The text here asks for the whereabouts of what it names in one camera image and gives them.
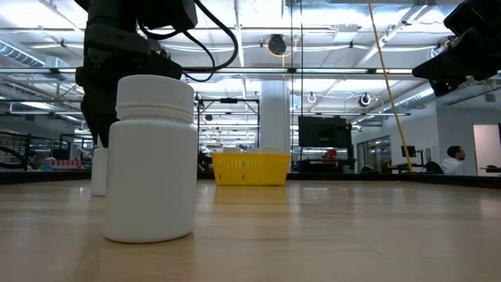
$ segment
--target white column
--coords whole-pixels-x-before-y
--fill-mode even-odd
[[[260,148],[290,154],[290,93],[286,81],[261,83]]]

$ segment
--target white shirt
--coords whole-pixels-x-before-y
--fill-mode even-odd
[[[448,157],[442,162],[442,170],[448,175],[465,175],[464,167],[461,161],[454,157]]]

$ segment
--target yellow basket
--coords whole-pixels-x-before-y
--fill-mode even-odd
[[[218,185],[283,185],[289,170],[289,154],[213,153]]]

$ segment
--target monitor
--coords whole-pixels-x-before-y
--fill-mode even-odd
[[[416,155],[416,146],[407,146],[407,150],[409,151],[409,157],[417,157]],[[407,157],[405,155],[404,146],[402,146],[402,156]]]
[[[351,147],[351,125],[340,117],[299,117],[299,146]]]

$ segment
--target white plastic bottle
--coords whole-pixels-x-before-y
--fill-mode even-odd
[[[146,243],[193,231],[196,129],[185,82],[134,75],[118,82],[110,129],[104,236]]]
[[[98,137],[98,147],[92,156],[91,195],[106,196],[106,171],[108,166],[108,149],[103,146]]]

